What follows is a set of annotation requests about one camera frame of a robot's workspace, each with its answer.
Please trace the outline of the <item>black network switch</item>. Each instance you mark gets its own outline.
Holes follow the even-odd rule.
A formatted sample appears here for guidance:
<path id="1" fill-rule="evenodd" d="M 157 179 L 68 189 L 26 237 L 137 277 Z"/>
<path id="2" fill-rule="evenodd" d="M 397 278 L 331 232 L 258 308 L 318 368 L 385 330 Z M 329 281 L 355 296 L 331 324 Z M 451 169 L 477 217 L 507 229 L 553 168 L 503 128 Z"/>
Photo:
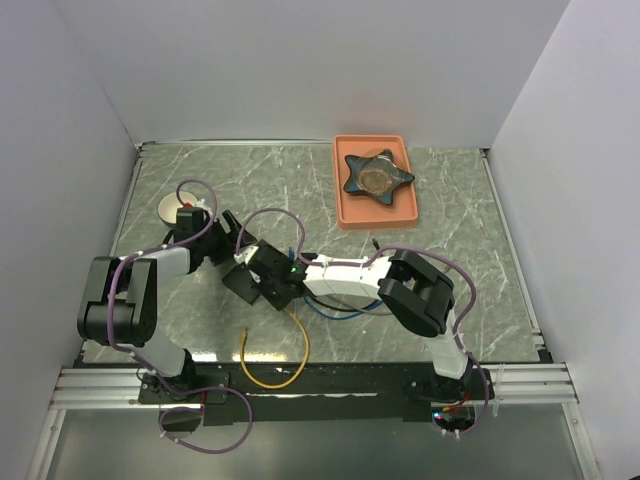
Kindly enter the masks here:
<path id="1" fill-rule="evenodd" d="M 258 283 L 244 265 L 235 265 L 223 278 L 223 285 L 249 305 L 261 296 Z"/>

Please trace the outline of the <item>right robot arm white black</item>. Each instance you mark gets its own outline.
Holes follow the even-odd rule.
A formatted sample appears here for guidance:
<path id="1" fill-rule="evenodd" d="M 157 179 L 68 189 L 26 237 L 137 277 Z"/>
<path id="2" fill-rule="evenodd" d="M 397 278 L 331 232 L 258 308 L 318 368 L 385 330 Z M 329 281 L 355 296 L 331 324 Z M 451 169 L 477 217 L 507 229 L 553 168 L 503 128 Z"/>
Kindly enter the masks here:
<path id="1" fill-rule="evenodd" d="M 457 318 L 452 317 L 454 283 L 428 258 L 450 266 L 469 285 L 470 299 Z M 277 310 L 305 295 L 342 294 L 381 302 L 406 330 L 427 339 L 433 368 L 429 388 L 437 399 L 457 400 L 471 388 L 473 362 L 459 326 L 475 305 L 477 288 L 449 259 L 401 245 L 382 247 L 370 258 L 311 253 L 291 259 L 264 240 L 237 251 L 234 259 Z"/>

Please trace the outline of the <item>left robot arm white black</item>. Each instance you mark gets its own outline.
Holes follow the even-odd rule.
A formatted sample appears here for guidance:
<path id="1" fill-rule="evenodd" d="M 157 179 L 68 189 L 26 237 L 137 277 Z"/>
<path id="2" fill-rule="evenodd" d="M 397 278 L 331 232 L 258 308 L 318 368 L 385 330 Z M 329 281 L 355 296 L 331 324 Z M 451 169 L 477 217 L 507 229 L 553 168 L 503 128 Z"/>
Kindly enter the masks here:
<path id="1" fill-rule="evenodd" d="M 218 266 L 233 259 L 235 247 L 257 239 L 241 233 L 228 210 L 229 228 L 204 208 L 187 204 L 176 210 L 171 242 L 127 257 L 92 260 L 77 318 L 81 338 L 132 356 L 162 382 L 174 401 L 190 400 L 198 389 L 190 352 L 157 327 L 158 285 L 195 272 L 204 260 Z"/>

